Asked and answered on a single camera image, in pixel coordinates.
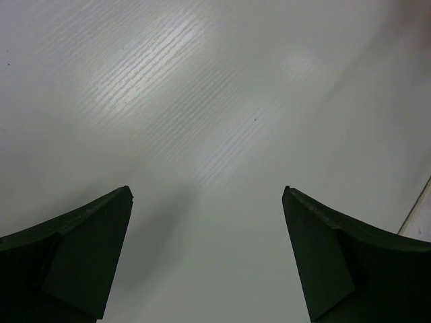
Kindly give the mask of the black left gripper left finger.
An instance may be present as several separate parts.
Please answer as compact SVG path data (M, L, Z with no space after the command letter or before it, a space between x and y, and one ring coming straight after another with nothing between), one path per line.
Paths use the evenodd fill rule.
M2 322L97 322L104 316L133 195L123 186L1 238Z

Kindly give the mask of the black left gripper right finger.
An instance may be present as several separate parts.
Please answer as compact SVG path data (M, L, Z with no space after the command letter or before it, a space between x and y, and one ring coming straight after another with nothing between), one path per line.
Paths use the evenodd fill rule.
M286 225L312 322L429 322L430 244L286 187Z

